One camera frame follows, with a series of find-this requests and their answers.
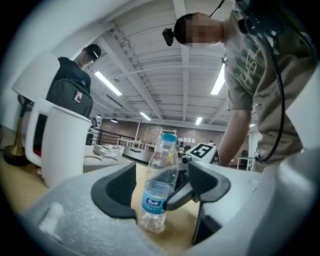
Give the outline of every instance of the bottle label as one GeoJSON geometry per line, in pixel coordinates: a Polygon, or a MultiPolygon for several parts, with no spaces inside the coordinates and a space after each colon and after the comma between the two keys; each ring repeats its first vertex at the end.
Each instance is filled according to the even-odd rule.
{"type": "Polygon", "coordinates": [[[149,195],[146,191],[143,192],[142,196],[142,208],[151,214],[163,214],[166,211],[163,208],[166,198],[156,198],[149,195]]]}

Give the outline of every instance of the black cap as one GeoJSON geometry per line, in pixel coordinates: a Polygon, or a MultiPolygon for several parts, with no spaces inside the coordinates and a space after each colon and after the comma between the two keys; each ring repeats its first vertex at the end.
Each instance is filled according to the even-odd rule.
{"type": "Polygon", "coordinates": [[[90,44],[85,48],[85,51],[92,57],[95,62],[101,55],[101,49],[96,44],[90,44]]]}

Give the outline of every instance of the gold lamp base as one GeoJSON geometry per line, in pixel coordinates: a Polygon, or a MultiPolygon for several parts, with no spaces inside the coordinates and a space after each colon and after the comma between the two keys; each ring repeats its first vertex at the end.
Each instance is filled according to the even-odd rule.
{"type": "Polygon", "coordinates": [[[26,166],[30,164],[30,161],[26,158],[25,149],[21,143],[22,120],[23,118],[20,117],[15,134],[14,144],[6,146],[3,149],[4,160],[12,166],[26,166]]]}

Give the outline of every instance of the brick wall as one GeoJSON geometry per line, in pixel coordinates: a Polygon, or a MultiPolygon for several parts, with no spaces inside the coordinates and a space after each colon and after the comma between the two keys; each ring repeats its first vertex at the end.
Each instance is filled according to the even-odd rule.
{"type": "MultiPolygon", "coordinates": [[[[195,139],[195,143],[185,142],[184,146],[195,146],[198,143],[208,143],[210,140],[213,141],[217,146],[221,143],[221,140],[224,136],[223,131],[214,131],[214,130],[203,130],[203,129],[193,129],[193,128],[184,128],[184,127],[176,127],[176,126],[168,126],[168,125],[158,125],[158,124],[149,124],[149,123],[141,123],[139,132],[137,135],[137,139],[141,139],[144,143],[150,143],[156,141],[156,138],[160,134],[160,130],[174,130],[176,129],[176,135],[178,138],[192,138],[195,139]]],[[[136,131],[138,128],[137,122],[130,121],[118,121],[118,123],[113,123],[108,119],[104,119],[102,121],[100,129],[117,133],[125,136],[135,137],[136,131]]],[[[234,161],[230,163],[230,165],[237,165],[237,157],[241,156],[242,150],[249,151],[249,140],[248,137],[244,141],[240,150],[238,151],[234,161]]]]}

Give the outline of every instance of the black backpack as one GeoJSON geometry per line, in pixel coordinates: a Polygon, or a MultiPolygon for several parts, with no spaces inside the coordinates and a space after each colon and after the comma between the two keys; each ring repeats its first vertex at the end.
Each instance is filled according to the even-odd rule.
{"type": "MultiPolygon", "coordinates": [[[[73,79],[54,81],[50,86],[46,100],[86,118],[89,118],[94,103],[90,93],[82,82],[73,79]]],[[[46,121],[47,116],[40,114],[33,142],[33,148],[38,151],[41,151],[46,121]]]]}

